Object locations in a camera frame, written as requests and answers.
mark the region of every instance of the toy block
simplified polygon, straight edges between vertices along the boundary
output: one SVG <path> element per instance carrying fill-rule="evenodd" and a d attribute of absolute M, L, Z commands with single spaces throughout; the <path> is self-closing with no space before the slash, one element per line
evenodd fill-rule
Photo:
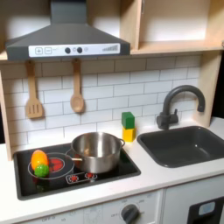
<path fill-rule="evenodd" d="M 136 129 L 122 128 L 122 140 L 125 142 L 133 142 L 136 138 Z"/>
<path fill-rule="evenodd" d="M 126 130 L 133 130 L 135 128 L 135 117 L 130 112 L 122 113 L 122 126 Z"/>

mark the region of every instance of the black stovetop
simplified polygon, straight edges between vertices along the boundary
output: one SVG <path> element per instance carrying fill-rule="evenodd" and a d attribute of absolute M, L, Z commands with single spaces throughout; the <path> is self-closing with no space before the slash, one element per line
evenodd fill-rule
<path fill-rule="evenodd" d="M 68 143 L 39 149 L 47 153 L 49 159 L 50 174 L 46 178 L 37 178 L 33 174 L 30 162 L 35 150 L 15 153 L 17 197 L 20 200 L 29 200 L 126 179 L 141 173 L 124 150 L 121 150 L 119 164 L 113 171 L 102 174 L 82 172 L 74 166 L 70 158 L 73 156 L 70 148 L 70 143 Z"/>

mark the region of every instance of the white cabinet door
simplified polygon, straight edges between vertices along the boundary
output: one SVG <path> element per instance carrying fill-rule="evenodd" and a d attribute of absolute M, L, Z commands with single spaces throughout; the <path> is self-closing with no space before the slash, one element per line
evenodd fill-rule
<path fill-rule="evenodd" d="M 224 176 L 167 188 L 162 224 L 186 224 L 192 205 L 224 196 Z"/>

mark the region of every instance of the hood button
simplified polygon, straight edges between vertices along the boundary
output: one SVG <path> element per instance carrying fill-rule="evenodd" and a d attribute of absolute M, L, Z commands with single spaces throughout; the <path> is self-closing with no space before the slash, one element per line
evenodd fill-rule
<path fill-rule="evenodd" d="M 70 53 L 71 49 L 69 47 L 67 47 L 65 51 L 66 51 L 66 53 Z"/>
<path fill-rule="evenodd" d="M 77 52 L 78 53 L 82 53 L 82 48 L 81 47 L 78 47 Z"/>

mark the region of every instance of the gray sink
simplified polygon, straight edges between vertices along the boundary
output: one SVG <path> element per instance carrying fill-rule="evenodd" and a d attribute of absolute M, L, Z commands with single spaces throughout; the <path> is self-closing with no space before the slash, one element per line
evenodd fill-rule
<path fill-rule="evenodd" d="M 224 158 L 224 141 L 197 126 L 146 133 L 137 141 L 159 165 L 170 168 Z"/>

